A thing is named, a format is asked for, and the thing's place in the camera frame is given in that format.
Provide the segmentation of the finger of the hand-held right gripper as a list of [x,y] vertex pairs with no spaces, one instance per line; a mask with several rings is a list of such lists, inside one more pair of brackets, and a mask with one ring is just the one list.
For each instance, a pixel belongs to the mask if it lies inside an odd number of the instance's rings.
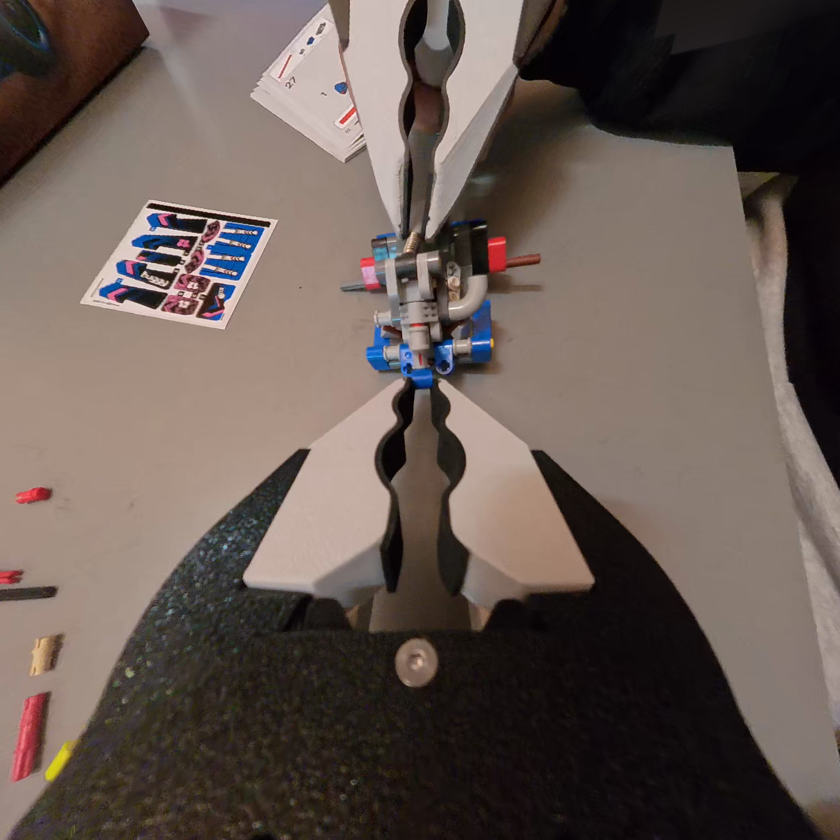
[[386,215],[402,237],[422,227],[422,134],[414,124],[413,46],[407,1],[350,1],[342,59]]
[[443,80],[444,125],[434,147],[428,239],[458,201],[511,92],[522,6],[522,1],[456,3],[460,41]]

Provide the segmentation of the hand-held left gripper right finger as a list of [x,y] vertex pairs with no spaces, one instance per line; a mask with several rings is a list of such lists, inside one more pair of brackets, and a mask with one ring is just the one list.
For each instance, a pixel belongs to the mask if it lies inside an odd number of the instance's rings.
[[452,385],[430,392],[440,504],[438,570],[464,597],[583,592],[594,577],[531,449]]

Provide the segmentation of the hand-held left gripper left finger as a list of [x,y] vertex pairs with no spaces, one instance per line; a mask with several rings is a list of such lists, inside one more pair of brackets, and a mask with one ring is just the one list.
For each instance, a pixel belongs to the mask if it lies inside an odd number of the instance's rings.
[[253,589],[308,595],[396,590],[403,564],[392,480],[405,465],[415,386],[388,385],[317,439],[244,572]]

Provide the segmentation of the grey and blue lego chassis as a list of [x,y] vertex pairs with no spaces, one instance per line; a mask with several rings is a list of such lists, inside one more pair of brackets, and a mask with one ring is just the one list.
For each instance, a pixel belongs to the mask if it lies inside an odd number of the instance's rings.
[[402,377],[406,364],[434,369],[435,380],[460,364],[491,361],[491,276],[541,262],[539,253],[510,255],[506,238],[489,236],[484,220],[447,224],[429,245],[421,245],[419,234],[380,235],[371,252],[360,260],[361,282],[341,286],[386,295],[385,308],[374,314],[366,360]]

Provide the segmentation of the open lego instruction booklet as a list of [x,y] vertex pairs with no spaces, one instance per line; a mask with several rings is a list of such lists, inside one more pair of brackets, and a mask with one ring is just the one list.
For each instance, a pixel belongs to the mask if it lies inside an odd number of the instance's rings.
[[341,162],[365,148],[330,5],[283,49],[251,97]]

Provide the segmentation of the lego sticker sheet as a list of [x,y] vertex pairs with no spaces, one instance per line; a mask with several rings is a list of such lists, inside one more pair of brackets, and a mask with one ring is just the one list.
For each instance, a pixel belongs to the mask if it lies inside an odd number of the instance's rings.
[[277,226],[271,217],[151,199],[80,304],[224,330]]

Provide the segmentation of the tan lego pin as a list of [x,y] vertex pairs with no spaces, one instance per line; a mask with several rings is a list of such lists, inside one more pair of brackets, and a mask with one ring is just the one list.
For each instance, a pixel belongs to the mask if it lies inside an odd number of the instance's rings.
[[37,637],[31,650],[28,676],[43,676],[51,672],[56,667],[64,641],[63,633]]

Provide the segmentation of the person's right hand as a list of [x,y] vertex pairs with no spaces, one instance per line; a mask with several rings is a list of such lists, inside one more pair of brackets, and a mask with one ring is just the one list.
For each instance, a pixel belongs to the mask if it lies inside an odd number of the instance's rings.
[[421,80],[413,85],[414,121],[409,132],[409,144],[413,150],[435,146],[441,134],[445,99],[440,87],[433,87]]

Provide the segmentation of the black cardboard box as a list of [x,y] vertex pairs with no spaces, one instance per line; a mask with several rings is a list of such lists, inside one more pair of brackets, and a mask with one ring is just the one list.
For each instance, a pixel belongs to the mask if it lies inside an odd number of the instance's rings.
[[148,36],[131,1],[2,1],[1,183]]

